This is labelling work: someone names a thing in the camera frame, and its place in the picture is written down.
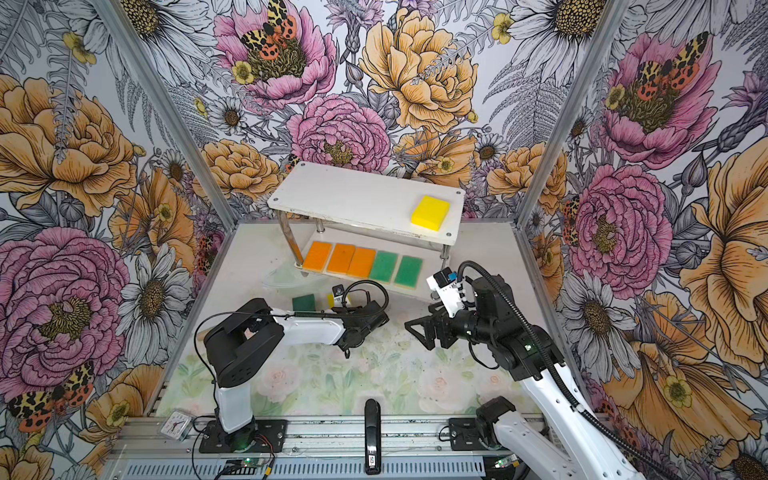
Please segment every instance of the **daisy center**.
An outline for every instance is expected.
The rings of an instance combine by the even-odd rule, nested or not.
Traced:
[[[485,145],[480,148],[478,153],[480,154],[480,160],[490,160],[496,155],[496,148],[493,145]]]
[[[587,302],[584,306],[584,316],[587,317],[589,328],[595,335],[607,335],[611,331],[611,318],[600,303]]]
[[[237,110],[227,110],[224,112],[224,123],[230,127],[236,127],[240,123],[240,114]]]
[[[564,0],[558,6],[554,25],[566,35],[592,35],[604,6],[605,0]]]
[[[571,138],[576,138],[584,133],[584,129],[587,125],[583,120],[579,119],[574,122],[574,126],[571,127]]]
[[[150,280],[144,288],[139,307],[144,318],[153,319],[165,301],[165,288],[160,280]]]
[[[136,32],[146,38],[160,27],[160,18],[149,0],[121,0],[125,14],[131,20]]]
[[[733,460],[731,465],[736,470],[736,473],[739,474],[739,478],[743,478],[743,480],[768,479],[768,471],[765,466],[752,455],[741,452],[739,458]]]
[[[173,162],[172,164],[168,165],[168,173],[171,178],[177,182],[180,182],[181,179],[184,178],[184,167],[176,162]]]

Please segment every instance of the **green sponge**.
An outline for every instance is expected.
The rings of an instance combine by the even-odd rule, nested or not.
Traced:
[[[420,258],[403,255],[402,260],[400,260],[400,268],[395,276],[395,285],[415,289],[419,281],[419,274],[422,272],[423,263],[424,260]]]
[[[376,252],[376,259],[373,261],[371,273],[368,278],[382,283],[389,283],[392,280],[392,272],[395,271],[397,263],[397,253]]]
[[[294,312],[314,312],[315,311],[315,295],[310,293],[309,295],[302,295],[293,298],[293,311]]]

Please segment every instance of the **pink peony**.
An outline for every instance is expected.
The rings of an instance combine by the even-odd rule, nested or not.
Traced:
[[[74,228],[0,247],[0,394],[5,400],[61,385],[91,360],[100,375],[118,359],[120,290],[128,269],[106,243]]]
[[[233,83],[242,84],[248,91],[246,108],[271,111],[288,104],[308,101],[316,94],[326,93],[336,80],[336,45],[329,33],[323,37],[320,28],[312,22],[305,8],[301,13],[291,2],[286,2],[288,15],[296,19],[296,38],[280,48],[277,60],[265,61],[258,53],[240,41],[243,34],[263,30],[267,18],[266,6],[261,13],[250,7],[245,16],[232,12],[232,18],[217,16],[214,19],[214,35],[220,65],[233,70]]]
[[[574,270],[599,277],[619,299],[641,293],[669,256],[672,226],[663,212],[656,177],[639,165],[600,166],[579,200]]]
[[[653,98],[641,100],[637,70],[646,61],[664,65],[674,59],[683,45],[669,40],[660,44],[642,34],[619,62],[608,80],[610,89],[603,114],[592,125],[591,139],[630,162],[643,162],[652,170],[666,167],[704,134],[716,108],[707,108],[710,90],[720,62],[710,65],[712,37],[697,65],[698,73],[681,90],[661,87]]]
[[[366,172],[389,162],[389,136],[374,110],[333,94],[312,100],[286,124],[301,160]]]

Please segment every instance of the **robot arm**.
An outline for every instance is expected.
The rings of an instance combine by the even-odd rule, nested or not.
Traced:
[[[374,329],[388,321],[376,301],[364,307],[334,308],[328,313],[295,313],[271,309],[256,298],[215,326],[204,339],[208,361],[216,372],[214,397],[225,432],[250,423],[249,380],[257,374],[279,344],[323,343],[349,349],[362,344]]]
[[[406,329],[430,350],[436,340],[442,348],[449,348],[459,338],[487,345],[500,367],[507,369],[539,405],[568,454],[564,455],[531,429],[515,406],[503,397],[487,402],[477,411],[476,425],[485,444],[512,450],[542,480],[644,478],[616,445],[585,418],[584,414],[594,418],[594,413],[579,393],[562,354],[542,328],[522,328],[519,310],[513,313],[511,288],[504,279],[497,275],[492,277],[494,282],[485,276],[472,281],[475,302],[469,303],[463,298],[461,271],[460,267],[457,275],[444,269],[428,279],[441,302],[429,307],[431,315],[407,322]],[[421,326],[423,333],[414,330],[414,326]],[[536,335],[537,342],[528,331]],[[566,399],[545,368],[543,356],[551,360],[563,387],[575,397],[578,406]]]

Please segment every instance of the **orange sponge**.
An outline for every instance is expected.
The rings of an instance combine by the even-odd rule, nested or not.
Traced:
[[[337,243],[336,247],[333,249],[333,255],[331,255],[331,260],[328,262],[326,271],[329,273],[340,273],[342,275],[346,275],[354,254],[354,245]]]
[[[349,265],[347,275],[355,278],[368,278],[373,266],[373,259],[376,258],[376,251],[370,248],[358,248],[352,257],[352,263]]]
[[[322,272],[331,253],[331,246],[331,243],[312,242],[310,251],[304,259],[303,269],[310,272]]]

